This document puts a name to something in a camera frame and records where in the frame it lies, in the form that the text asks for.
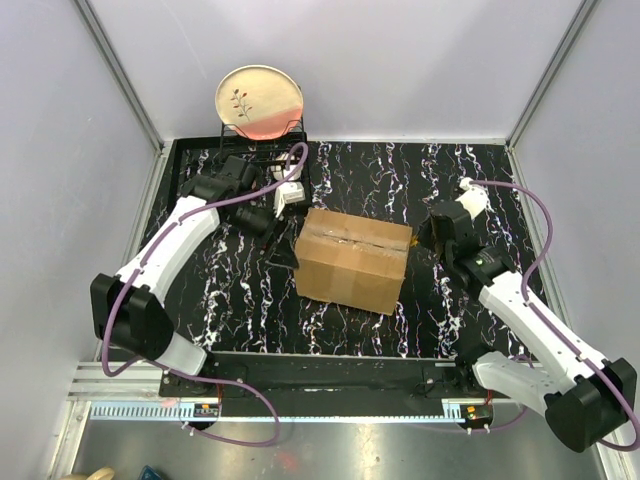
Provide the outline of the brown cardboard express box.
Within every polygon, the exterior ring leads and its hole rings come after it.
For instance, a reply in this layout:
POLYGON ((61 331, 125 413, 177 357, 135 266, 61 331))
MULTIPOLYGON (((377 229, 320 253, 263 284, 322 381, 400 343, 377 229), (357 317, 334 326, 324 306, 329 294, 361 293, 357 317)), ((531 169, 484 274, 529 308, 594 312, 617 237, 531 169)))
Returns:
POLYGON ((394 313, 413 231, 406 225, 312 208, 295 243, 297 294, 394 313))

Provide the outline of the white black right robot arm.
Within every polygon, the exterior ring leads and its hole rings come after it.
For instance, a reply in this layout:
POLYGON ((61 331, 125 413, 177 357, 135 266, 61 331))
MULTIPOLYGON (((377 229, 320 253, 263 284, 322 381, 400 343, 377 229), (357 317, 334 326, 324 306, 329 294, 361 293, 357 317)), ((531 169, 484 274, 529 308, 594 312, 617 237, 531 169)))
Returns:
POLYGON ((495 314, 540 363, 534 369, 487 346, 462 354, 454 384, 466 396, 503 394, 544 417, 556 438, 583 452, 634 417, 638 375, 582 341, 523 283, 510 257, 480 242, 474 219, 483 201, 443 201, 418 233, 447 275, 495 314))

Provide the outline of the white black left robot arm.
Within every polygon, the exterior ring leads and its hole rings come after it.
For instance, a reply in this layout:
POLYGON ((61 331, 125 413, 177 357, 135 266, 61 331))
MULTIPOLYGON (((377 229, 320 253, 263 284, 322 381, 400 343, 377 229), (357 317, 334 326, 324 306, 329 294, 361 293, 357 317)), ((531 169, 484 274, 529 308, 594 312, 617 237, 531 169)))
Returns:
POLYGON ((227 157, 213 176, 196 175, 184 184, 176 204, 152 239, 114 275, 91 283, 94 332, 102 342, 103 371, 110 377, 112 346, 135 358, 181 372, 181 384, 196 396, 215 386, 205 350, 179 334, 165 309, 167 293, 187 260, 220 226, 231 225, 269 241, 287 201, 298 201, 305 155, 282 154, 271 166, 274 183, 256 189, 259 166, 227 157))

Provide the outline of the small white cup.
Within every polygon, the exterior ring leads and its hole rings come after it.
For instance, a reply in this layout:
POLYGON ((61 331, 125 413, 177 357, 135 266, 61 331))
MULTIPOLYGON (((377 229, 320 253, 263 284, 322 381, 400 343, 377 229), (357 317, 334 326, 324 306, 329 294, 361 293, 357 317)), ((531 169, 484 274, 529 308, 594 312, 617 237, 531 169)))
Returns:
POLYGON ((276 163, 269 167, 272 177, 276 181, 283 180, 291 174, 296 167, 294 162, 295 156, 289 153, 283 153, 276 158, 276 163))

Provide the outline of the beige pink floral plate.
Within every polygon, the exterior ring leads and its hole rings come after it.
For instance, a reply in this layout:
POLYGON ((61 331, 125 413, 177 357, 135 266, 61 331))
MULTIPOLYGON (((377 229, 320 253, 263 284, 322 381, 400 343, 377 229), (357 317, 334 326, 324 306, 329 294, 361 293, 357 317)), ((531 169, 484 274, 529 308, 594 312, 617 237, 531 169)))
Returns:
POLYGON ((228 73, 215 94, 219 119, 250 140, 274 140, 302 120, 304 97, 283 71, 267 65, 247 65, 228 73))

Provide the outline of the dark blue tray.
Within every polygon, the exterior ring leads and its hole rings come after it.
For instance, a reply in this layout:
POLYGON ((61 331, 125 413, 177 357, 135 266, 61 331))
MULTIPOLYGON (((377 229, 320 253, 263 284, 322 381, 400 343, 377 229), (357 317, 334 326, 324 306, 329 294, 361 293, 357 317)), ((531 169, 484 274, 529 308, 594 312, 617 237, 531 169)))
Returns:
POLYGON ((149 465, 145 465, 138 476, 138 480, 163 480, 163 477, 149 465))

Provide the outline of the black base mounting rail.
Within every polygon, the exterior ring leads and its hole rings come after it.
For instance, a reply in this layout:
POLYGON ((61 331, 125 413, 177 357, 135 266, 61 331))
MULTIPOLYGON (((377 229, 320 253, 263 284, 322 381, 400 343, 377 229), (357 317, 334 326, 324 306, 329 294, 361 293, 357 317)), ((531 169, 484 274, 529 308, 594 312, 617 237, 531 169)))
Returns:
POLYGON ((215 352, 201 373, 276 393, 401 393, 426 398, 496 399, 453 360, 215 352))

